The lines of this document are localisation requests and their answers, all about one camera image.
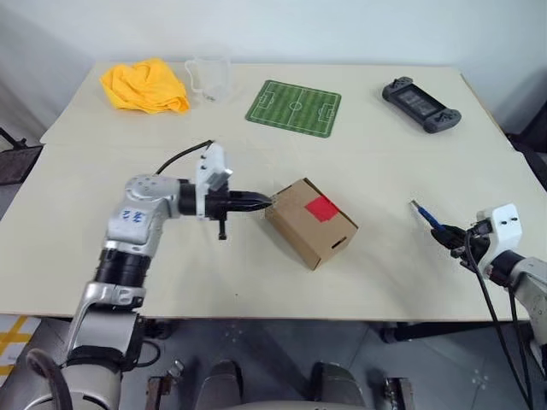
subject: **screen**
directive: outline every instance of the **screen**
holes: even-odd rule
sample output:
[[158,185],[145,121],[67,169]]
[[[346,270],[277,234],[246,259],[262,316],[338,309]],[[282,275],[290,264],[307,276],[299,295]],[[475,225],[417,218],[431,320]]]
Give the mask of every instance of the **screen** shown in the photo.
[[439,109],[439,107],[433,105],[422,96],[418,95],[414,90],[402,92],[397,95],[397,98],[424,118]]

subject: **yellow cloth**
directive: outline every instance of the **yellow cloth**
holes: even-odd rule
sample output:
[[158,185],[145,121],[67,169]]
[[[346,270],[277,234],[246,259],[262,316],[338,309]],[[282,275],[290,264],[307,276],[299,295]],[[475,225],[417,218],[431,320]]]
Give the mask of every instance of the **yellow cloth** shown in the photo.
[[101,77],[101,84],[116,108],[142,109],[148,114],[169,109],[182,114],[190,109],[185,85],[159,58],[132,67],[114,66]]

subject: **black cord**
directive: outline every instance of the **black cord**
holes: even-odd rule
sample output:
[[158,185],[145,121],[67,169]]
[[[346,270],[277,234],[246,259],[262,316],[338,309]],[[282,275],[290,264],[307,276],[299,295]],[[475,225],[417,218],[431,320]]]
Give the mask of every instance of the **black cord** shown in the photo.
[[522,386],[521,379],[519,378],[519,374],[517,373],[515,368],[515,363],[513,363],[513,360],[511,359],[511,354],[509,353],[509,349],[507,348],[507,343],[505,342],[505,337],[503,336],[502,327],[500,326],[499,321],[497,320],[496,311],[494,310],[494,306],[492,305],[492,300],[490,299],[490,295],[488,294],[488,289],[486,288],[485,280],[482,278],[479,267],[477,266],[477,261],[475,260],[473,253],[471,252],[471,235],[472,235],[471,231],[465,232],[465,238],[463,240],[464,247],[465,247],[465,254],[468,258],[468,262],[471,264],[471,267],[473,268],[473,271],[475,272],[475,275],[477,276],[477,279],[479,280],[480,289],[482,290],[482,294],[485,297],[486,305],[488,306],[488,310],[490,311],[490,316],[492,317],[492,322],[494,323],[494,328],[496,329],[497,338],[499,339],[499,342],[502,345],[503,353],[505,354],[505,358],[507,359],[509,367],[511,368],[511,372],[513,373],[515,382],[519,386],[519,390],[521,391],[522,398],[526,402],[526,406],[530,410],[533,410],[533,406],[531,404],[532,397],[528,398],[528,396],[526,395],[526,391],[524,390],[524,387]]
[[67,381],[49,354],[33,348],[26,354],[26,364],[39,376],[47,379],[55,410],[73,410]]
[[137,363],[135,365],[135,367],[148,367],[148,366],[152,366],[154,363],[156,363],[160,357],[162,357],[162,350],[160,349],[160,347],[157,345],[157,343],[154,343],[152,342],[151,340],[143,340],[143,344],[148,344],[150,345],[155,351],[156,351],[156,354],[154,355],[154,357],[151,359],[151,360],[148,360],[148,361],[144,361],[143,363]]
[[524,350],[524,341],[522,339],[521,327],[519,326],[519,318],[516,315],[515,293],[511,288],[509,291],[509,302],[511,304],[511,316],[513,318],[513,327],[515,328],[516,337],[519,342],[519,354],[521,355],[522,372],[524,373],[524,383],[526,385],[526,394],[530,402],[530,408],[533,409],[532,382],[530,381],[530,372],[528,370],[528,361],[526,360],[526,352]]
[[181,158],[181,157],[183,157],[187,154],[190,154],[191,152],[194,152],[197,149],[200,149],[200,148],[203,148],[203,147],[209,147],[213,142],[214,142],[213,140],[209,139],[207,141],[199,143],[198,145],[194,145],[193,147],[191,147],[189,149],[185,149],[184,151],[179,152],[177,155],[172,156],[167,161],[165,161],[165,163],[161,167],[158,168],[158,170],[156,171],[156,174],[159,175],[160,173],[162,173],[165,168],[170,166],[173,162],[177,161],[179,158]]

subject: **wooden table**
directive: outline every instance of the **wooden table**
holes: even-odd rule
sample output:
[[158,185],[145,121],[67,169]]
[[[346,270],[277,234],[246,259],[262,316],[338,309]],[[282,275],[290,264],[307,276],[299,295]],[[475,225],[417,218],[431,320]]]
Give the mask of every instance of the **wooden table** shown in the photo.
[[[524,230],[519,251],[547,259],[547,196],[452,68],[234,65],[228,101],[191,98],[188,114],[148,115],[109,105],[98,78],[111,64],[91,70],[48,130],[0,222],[1,313],[72,315],[125,182],[208,138],[226,150],[232,189],[270,195],[308,177],[359,232],[311,272],[261,214],[232,215],[226,242],[217,241],[215,222],[170,220],[145,283],[145,315],[490,320],[476,278],[433,241],[412,198],[461,227],[483,208],[514,202]],[[189,84],[183,64],[171,66]],[[386,103],[382,87],[403,75],[459,109],[462,122],[430,135]],[[246,121],[266,79],[340,93],[332,136]],[[196,159],[166,174],[193,179]],[[504,291],[489,287],[500,319],[510,318]]]

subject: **soccer field mat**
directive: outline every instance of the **soccer field mat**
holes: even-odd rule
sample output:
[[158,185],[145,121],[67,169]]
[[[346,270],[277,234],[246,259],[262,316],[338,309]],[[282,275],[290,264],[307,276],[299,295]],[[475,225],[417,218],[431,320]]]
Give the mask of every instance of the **soccer field mat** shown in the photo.
[[328,138],[342,96],[269,79],[245,118],[265,126]]

